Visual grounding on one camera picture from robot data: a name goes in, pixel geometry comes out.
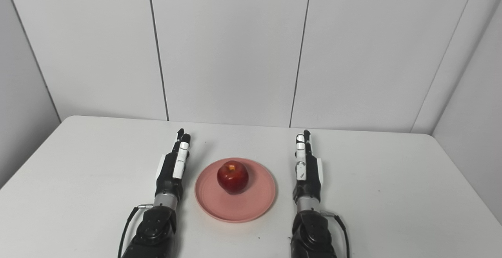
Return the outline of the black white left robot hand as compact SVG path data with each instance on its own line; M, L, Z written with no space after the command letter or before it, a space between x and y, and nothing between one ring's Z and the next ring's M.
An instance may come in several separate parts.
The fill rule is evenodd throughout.
M178 201L183 196L182 179L189 158L191 136L181 128L173 149L161 157L161 170L156 177L155 196L173 195Z

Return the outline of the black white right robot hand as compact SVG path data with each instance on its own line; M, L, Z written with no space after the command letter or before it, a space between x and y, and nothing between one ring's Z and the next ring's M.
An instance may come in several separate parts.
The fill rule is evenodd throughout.
M295 158L294 202L298 204L301 198L314 198L320 202L323 183L322 164L313 155L311 133L307 129L296 135Z

